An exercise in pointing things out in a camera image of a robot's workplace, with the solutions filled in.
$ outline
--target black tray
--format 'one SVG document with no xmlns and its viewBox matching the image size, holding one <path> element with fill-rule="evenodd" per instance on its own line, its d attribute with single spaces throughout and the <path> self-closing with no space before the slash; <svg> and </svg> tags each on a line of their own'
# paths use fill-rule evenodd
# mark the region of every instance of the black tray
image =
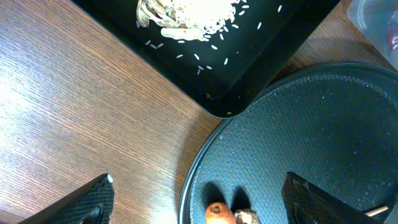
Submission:
<svg viewBox="0 0 398 224">
<path fill-rule="evenodd" d="M 187 175 L 178 222 L 204 223 L 206 207 L 224 200 L 232 209 L 251 206 L 263 223 L 287 223 L 281 191 L 288 171 L 360 211 L 393 208 L 396 136 L 396 73 L 362 63 L 303 70 L 213 131 Z M 383 222 L 390 212 L 375 218 Z"/>
<path fill-rule="evenodd" d="M 230 118 L 244 111 L 339 0 L 248 0 L 236 6 L 229 32 L 209 42 L 178 44 L 160 27 L 137 28 L 137 0 L 73 0 L 209 113 Z M 250 5 L 239 16 L 241 6 Z M 145 43 L 163 47 L 155 50 Z M 197 75 L 198 65 L 205 68 Z"/>
</svg>

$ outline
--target wooden table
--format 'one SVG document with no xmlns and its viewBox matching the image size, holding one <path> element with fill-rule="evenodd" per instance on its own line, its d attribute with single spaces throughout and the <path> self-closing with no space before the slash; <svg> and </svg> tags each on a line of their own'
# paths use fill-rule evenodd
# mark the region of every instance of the wooden table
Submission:
<svg viewBox="0 0 398 224">
<path fill-rule="evenodd" d="M 322 62 L 391 67 L 343 1 L 280 76 Z M 0 3 L 0 223 L 105 172 L 111 223 L 176 223 L 191 163 L 220 122 L 71 2 Z"/>
</svg>

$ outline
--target black object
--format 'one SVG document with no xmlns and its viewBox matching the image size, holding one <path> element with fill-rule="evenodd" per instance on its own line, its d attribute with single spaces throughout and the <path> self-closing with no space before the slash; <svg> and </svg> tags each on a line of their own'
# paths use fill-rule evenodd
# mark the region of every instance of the black object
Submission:
<svg viewBox="0 0 398 224">
<path fill-rule="evenodd" d="M 234 24 L 239 28 L 228 22 L 224 40 L 217 33 L 209 42 L 178 44 L 162 37 L 154 22 L 149 28 L 136 27 L 138 0 L 73 1 L 209 113 L 221 118 L 244 111 L 339 2 L 251 0 L 236 6 Z M 243 4 L 251 7 L 239 16 Z M 145 45 L 148 40 L 154 47 L 164 45 L 155 50 Z M 197 75 L 198 65 L 213 69 Z"/>
<path fill-rule="evenodd" d="M 393 208 L 397 103 L 397 74 L 361 63 L 320 65 L 274 83 L 209 136 L 188 173 L 179 222 L 203 223 L 211 182 L 228 206 L 243 187 L 263 223 L 287 223 L 280 190 L 288 171 L 359 211 Z"/>
<path fill-rule="evenodd" d="M 377 224 L 302 177 L 288 172 L 282 189 L 290 224 Z"/>
<path fill-rule="evenodd" d="M 102 174 L 20 224 L 109 223 L 114 198 L 112 182 L 109 174 Z"/>
</svg>

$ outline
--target round black tray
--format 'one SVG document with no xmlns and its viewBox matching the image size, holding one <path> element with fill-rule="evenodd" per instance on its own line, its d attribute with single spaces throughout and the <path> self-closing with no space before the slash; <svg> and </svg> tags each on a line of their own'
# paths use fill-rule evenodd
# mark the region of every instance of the round black tray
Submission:
<svg viewBox="0 0 398 224">
<path fill-rule="evenodd" d="M 262 222 L 285 223 L 280 191 L 288 171 L 358 210 L 393 203 L 397 102 L 398 76 L 362 63 L 319 65 L 271 85 L 204 143 L 183 187 L 178 222 L 204 223 L 212 200 L 236 207 L 243 193 Z"/>
</svg>

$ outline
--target black rectangular container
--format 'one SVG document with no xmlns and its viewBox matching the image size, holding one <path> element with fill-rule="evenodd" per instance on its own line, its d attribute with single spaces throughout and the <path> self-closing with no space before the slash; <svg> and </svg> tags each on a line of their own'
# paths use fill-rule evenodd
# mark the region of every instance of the black rectangular container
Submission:
<svg viewBox="0 0 398 224">
<path fill-rule="evenodd" d="M 241 1 L 233 22 L 239 28 L 227 21 L 228 32 L 213 34 L 209 42 L 183 44 L 163 37 L 152 21 L 137 27 L 138 0 L 74 2 L 209 113 L 230 118 L 252 103 L 339 0 Z M 149 40 L 152 47 L 145 44 Z M 198 66 L 204 68 L 199 75 Z"/>
</svg>

